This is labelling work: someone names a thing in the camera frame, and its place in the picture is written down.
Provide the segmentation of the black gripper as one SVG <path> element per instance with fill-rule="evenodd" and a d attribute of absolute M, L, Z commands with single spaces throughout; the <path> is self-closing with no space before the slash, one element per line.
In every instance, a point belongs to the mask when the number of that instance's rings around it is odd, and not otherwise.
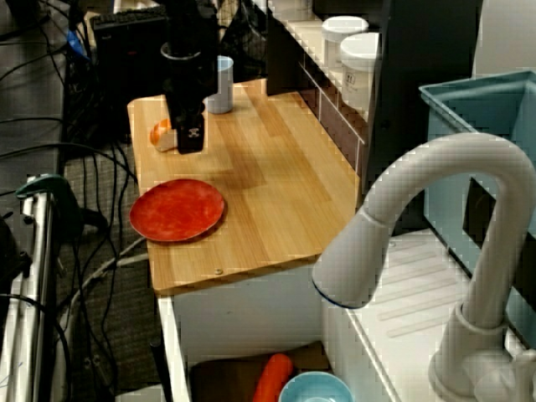
<path fill-rule="evenodd" d="M 194 53 L 178 56 L 170 44 L 161 47 L 167 75 L 162 88 L 168 115 L 176 122 L 177 149 L 180 154 L 204 149 L 204 100 L 218 89 L 217 49 L 204 46 Z"/>

